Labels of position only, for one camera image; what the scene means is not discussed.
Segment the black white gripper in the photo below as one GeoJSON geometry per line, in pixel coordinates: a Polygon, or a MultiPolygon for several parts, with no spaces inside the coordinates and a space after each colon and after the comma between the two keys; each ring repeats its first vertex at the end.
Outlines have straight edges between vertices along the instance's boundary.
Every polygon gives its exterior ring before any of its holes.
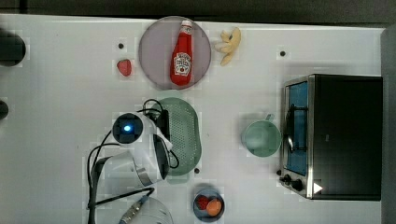
{"type": "Polygon", "coordinates": [[[154,121],[156,126],[161,130],[167,140],[170,139],[170,121],[167,110],[161,112],[149,112],[148,117],[154,121]]]}

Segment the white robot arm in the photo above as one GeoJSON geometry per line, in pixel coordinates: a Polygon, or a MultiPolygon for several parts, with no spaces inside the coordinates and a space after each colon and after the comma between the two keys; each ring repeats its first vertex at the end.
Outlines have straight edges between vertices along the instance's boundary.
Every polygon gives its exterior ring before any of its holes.
{"type": "Polygon", "coordinates": [[[105,203],[144,191],[164,180],[173,168],[170,160],[169,113],[164,109],[142,109],[119,115],[103,141],[87,159],[89,185],[88,224],[96,224],[95,210],[105,203]],[[98,159],[103,147],[119,147],[121,153],[98,159]]]}

